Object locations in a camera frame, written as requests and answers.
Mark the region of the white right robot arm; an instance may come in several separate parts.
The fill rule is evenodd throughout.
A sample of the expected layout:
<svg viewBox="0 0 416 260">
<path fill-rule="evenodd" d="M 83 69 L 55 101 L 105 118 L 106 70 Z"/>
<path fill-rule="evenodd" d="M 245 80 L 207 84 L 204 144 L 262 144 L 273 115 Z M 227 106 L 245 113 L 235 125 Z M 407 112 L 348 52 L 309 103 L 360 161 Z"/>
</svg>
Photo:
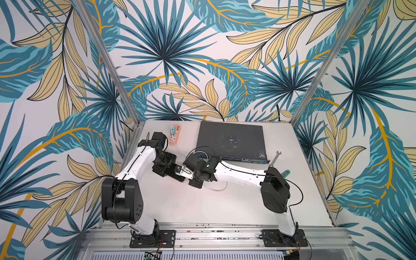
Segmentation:
<svg viewBox="0 0 416 260">
<path fill-rule="evenodd" d="M 276 216 L 279 232 L 294 238 L 297 224 L 289 210 L 290 185 L 280 172 L 269 166 L 266 170 L 253 170 L 211 157 L 207 161 L 195 155 L 189 156 L 178 171 L 189 179 L 189 185 L 198 189 L 204 182 L 228 182 L 257 189 L 264 206 Z"/>
</svg>

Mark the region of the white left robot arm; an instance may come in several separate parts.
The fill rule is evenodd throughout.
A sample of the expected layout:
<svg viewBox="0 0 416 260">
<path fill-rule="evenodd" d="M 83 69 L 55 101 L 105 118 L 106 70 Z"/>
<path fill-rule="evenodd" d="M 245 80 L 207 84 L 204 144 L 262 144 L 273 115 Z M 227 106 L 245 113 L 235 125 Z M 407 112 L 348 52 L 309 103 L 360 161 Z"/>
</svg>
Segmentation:
<svg viewBox="0 0 416 260">
<path fill-rule="evenodd" d="M 176 156 L 167 152 L 167 136 L 155 132 L 151 139 L 138 143 L 132 159 L 114 178 L 106 179 L 102 186 L 101 214 L 118 228 L 129 226 L 135 233 L 153 236 L 158 230 L 155 219 L 144 214 L 144 200 L 140 181 L 148 169 L 161 177 L 169 176 L 180 182 L 183 177 L 175 173 Z"/>
</svg>

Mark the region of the black smartphone pink case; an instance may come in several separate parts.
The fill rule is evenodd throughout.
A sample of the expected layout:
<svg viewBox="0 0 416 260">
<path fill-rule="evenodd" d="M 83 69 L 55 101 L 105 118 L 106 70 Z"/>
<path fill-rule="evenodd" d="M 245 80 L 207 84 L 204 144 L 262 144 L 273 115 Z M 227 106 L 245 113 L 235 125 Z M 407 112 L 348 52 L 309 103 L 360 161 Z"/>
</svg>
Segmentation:
<svg viewBox="0 0 416 260">
<path fill-rule="evenodd" d="M 173 178 L 173 179 L 175 179 L 175 180 L 177 180 L 177 181 L 179 181 L 179 182 L 181 182 L 181 183 L 185 180 L 185 177 L 179 175 L 175 171 L 175 169 L 168 169 L 168 170 L 166 170 L 166 175 L 169 176 L 169 177 L 171 177 L 171 178 Z"/>
</svg>

